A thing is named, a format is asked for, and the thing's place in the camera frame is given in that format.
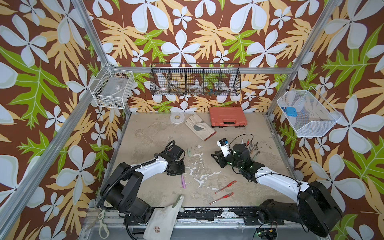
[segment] white wire basket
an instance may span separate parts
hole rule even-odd
[[[133,72],[115,68],[100,70],[92,92],[97,106],[124,109],[134,84]]]
[[[323,137],[341,118],[341,114],[316,90],[314,92],[326,102],[334,112],[329,112],[309,90],[287,91],[277,104],[280,108],[293,107],[296,117],[283,114],[296,132],[297,137]]]

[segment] orange tool case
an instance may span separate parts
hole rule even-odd
[[[210,108],[212,127],[245,127],[247,119],[241,107]]]

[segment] white leather glove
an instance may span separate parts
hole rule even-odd
[[[193,114],[187,118],[185,124],[203,141],[216,133],[216,131],[206,124],[197,114]]]

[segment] black wire basket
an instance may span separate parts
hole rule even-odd
[[[199,63],[196,67],[184,67],[187,64],[180,63],[182,67],[172,67],[170,63],[151,63],[149,80],[152,95],[240,94],[240,64],[226,64],[228,67],[223,67],[223,64]]]

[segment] white cloth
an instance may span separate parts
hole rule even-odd
[[[162,209],[156,208],[149,219],[143,238],[146,240],[169,240],[183,201],[184,196],[179,195],[176,203]]]

